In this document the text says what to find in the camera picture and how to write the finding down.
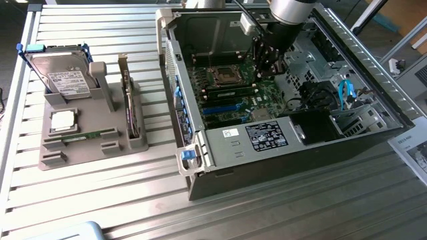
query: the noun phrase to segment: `robotic arm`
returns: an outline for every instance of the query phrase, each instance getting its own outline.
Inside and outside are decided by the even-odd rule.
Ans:
[[[299,35],[317,0],[273,0],[270,10],[274,20],[265,27],[258,22],[259,18],[251,15],[238,0],[234,2],[243,11],[245,17],[242,18],[250,19],[259,32],[259,36],[253,38],[251,45],[257,68],[255,79],[261,80],[262,77],[283,74],[286,71],[285,53]]]

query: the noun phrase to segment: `slatted metal table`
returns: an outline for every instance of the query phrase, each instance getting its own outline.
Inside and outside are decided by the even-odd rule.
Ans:
[[[29,12],[23,44],[91,46],[121,80],[129,53],[150,150],[38,169],[45,86],[17,60],[2,130],[2,239],[95,221],[109,239],[421,239],[427,188],[388,144],[339,164],[189,201],[157,56],[155,11],[179,5],[45,5]]]

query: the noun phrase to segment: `warning label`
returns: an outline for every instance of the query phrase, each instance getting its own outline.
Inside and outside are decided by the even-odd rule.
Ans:
[[[55,72],[47,75],[62,95],[86,94],[90,92],[82,71]]]
[[[277,121],[247,126],[246,131],[258,152],[289,145]]]

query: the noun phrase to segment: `power supply label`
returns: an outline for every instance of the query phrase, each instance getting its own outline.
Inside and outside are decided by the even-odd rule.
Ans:
[[[289,145],[289,141],[277,121],[246,127],[255,151],[262,152]]]

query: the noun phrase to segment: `paper manual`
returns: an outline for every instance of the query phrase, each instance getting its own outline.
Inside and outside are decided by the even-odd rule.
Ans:
[[[427,185],[427,118],[422,116],[414,123],[416,127],[393,138],[389,143]]]

